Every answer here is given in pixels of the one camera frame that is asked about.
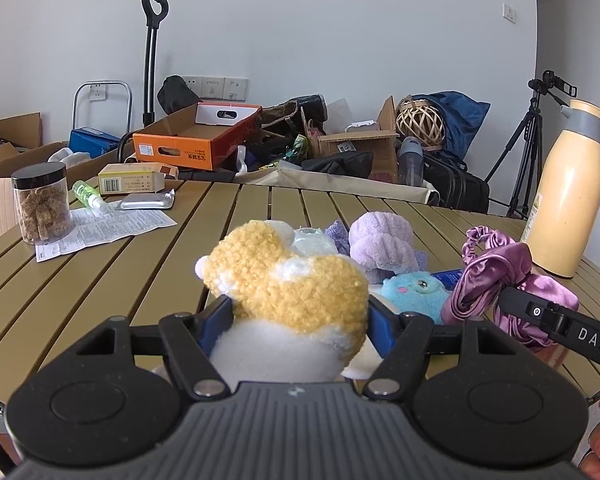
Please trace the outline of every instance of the yellow thermos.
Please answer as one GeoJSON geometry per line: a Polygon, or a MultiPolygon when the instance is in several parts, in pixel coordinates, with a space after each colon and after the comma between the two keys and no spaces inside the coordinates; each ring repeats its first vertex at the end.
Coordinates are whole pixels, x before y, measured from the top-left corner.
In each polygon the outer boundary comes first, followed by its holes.
{"type": "Polygon", "coordinates": [[[522,241],[534,263],[572,278],[600,208],[600,108],[562,107],[567,125],[546,159],[522,241]]]}

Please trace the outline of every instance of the purple plush toy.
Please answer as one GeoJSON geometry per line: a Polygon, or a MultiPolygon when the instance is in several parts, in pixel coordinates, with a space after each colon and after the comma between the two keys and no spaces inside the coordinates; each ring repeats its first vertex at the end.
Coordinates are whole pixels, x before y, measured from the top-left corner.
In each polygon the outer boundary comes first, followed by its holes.
{"type": "Polygon", "coordinates": [[[394,274],[420,270],[413,251],[413,230],[401,216],[370,212],[353,222],[349,231],[350,256],[371,284],[394,274]]]}

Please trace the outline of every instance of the brown snack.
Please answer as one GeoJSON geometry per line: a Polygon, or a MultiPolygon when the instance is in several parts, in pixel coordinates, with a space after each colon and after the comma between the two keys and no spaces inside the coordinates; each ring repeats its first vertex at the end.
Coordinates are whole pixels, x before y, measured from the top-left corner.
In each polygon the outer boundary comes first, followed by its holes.
{"type": "Polygon", "coordinates": [[[22,239],[29,244],[47,243],[65,236],[72,228],[66,180],[31,190],[14,190],[20,214],[22,239]]]}

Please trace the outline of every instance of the yellow plush toy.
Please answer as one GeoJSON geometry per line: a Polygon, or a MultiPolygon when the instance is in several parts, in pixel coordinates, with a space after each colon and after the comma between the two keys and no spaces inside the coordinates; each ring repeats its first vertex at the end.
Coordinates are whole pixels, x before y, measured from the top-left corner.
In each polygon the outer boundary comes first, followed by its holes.
{"type": "Polygon", "coordinates": [[[304,257],[293,241],[284,222],[251,221],[196,264],[211,293],[234,303],[234,324],[210,356],[232,388],[335,380],[365,340],[362,270],[339,254],[304,257]]]}

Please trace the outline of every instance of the cart handle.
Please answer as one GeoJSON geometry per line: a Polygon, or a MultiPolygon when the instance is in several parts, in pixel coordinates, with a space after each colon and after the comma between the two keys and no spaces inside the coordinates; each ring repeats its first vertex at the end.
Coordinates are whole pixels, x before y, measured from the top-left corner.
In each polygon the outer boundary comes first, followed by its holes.
{"type": "Polygon", "coordinates": [[[131,93],[131,86],[129,86],[124,81],[109,81],[106,79],[103,79],[102,81],[86,81],[86,82],[82,83],[80,86],[78,86],[78,89],[75,91],[75,96],[74,96],[74,118],[72,120],[71,129],[75,130],[75,118],[77,115],[78,95],[80,95],[80,90],[82,90],[85,86],[90,86],[90,85],[120,85],[120,86],[123,86],[126,88],[126,93],[128,94],[128,99],[126,101],[126,133],[129,133],[131,131],[131,104],[133,101],[133,97],[132,97],[132,93],[131,93]]]}
{"type": "Polygon", "coordinates": [[[160,27],[160,22],[167,17],[167,13],[169,12],[169,4],[167,0],[153,1],[160,4],[160,14],[156,14],[154,12],[149,0],[142,0],[142,8],[146,14],[146,26],[157,30],[160,27]]]}

